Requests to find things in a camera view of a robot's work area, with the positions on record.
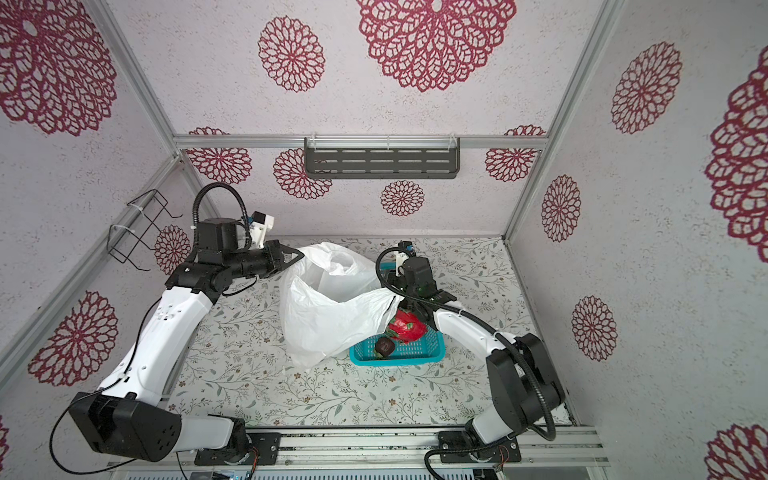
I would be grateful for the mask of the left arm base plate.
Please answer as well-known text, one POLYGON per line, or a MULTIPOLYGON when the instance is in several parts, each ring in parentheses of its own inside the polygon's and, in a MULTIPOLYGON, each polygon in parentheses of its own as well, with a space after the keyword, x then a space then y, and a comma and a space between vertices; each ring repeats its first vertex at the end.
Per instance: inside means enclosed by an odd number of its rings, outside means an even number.
POLYGON ((277 463, 282 435, 276 432, 247 432, 245 440, 235 440, 222 449, 202 449, 195 466, 273 466, 277 463))

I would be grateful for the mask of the red dragon fruit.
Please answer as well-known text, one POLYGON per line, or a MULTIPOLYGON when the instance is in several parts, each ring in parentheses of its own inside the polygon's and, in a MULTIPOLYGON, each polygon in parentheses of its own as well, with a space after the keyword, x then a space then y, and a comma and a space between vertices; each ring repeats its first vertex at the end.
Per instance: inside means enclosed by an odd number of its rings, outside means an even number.
POLYGON ((424 337, 427 326, 411 312, 398 309, 389 321, 385 334, 393 341, 408 344, 424 337))

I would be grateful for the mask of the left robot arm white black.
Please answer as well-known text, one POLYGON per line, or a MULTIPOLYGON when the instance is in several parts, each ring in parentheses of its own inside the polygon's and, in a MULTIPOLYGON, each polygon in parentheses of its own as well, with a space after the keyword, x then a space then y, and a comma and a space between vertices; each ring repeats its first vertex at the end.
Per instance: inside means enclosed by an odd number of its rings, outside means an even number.
POLYGON ((171 453, 210 452, 221 463, 243 462, 251 441, 241 419, 184 416, 161 408, 166 383, 202 319, 231 293, 236 279, 267 279, 302 258, 268 240, 273 217, 213 218, 194 229, 190 257, 169 276, 136 342, 93 393, 80 393, 68 413, 89 447, 101 454, 158 462, 171 453), (285 257, 290 255, 292 261, 285 257))

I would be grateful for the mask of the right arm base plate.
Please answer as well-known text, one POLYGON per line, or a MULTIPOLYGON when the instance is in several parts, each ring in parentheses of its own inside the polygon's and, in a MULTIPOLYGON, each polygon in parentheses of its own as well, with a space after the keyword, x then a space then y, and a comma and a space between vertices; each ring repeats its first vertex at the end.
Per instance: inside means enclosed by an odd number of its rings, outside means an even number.
POLYGON ((444 464, 506 464, 522 459, 517 440, 508 436, 486 444, 466 431, 443 430, 438 432, 437 439, 440 461, 444 464))

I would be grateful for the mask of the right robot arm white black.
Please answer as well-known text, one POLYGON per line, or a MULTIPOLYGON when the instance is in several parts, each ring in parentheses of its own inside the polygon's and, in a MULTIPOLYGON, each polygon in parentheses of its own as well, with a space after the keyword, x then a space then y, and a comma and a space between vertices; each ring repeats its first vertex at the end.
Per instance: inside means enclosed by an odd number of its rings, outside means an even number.
POLYGON ((564 390, 543 341, 534 334, 506 333, 469 312, 440 289, 425 257, 408 256, 395 269, 376 271, 381 286, 402 298, 401 306, 485 362, 492 406, 472 418, 468 441, 477 448, 527 431, 556 439, 552 411, 564 390))

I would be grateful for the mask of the white plastic bag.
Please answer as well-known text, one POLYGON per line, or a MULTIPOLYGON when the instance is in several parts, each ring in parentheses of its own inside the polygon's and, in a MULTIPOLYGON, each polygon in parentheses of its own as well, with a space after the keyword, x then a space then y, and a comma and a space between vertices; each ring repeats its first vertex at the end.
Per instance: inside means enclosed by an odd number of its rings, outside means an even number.
POLYGON ((403 297, 381 286, 374 261, 334 243, 301 247, 281 275, 279 316, 293 365, 309 370, 382 334, 403 297))

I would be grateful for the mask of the dark purple mangosteen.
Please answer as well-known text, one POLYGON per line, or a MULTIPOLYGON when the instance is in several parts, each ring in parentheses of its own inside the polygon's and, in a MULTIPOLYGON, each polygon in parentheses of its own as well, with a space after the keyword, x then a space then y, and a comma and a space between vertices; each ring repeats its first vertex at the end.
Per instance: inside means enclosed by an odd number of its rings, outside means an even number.
POLYGON ((396 349, 396 343, 387 336, 381 336, 374 345, 375 356, 378 359, 389 358, 396 349))

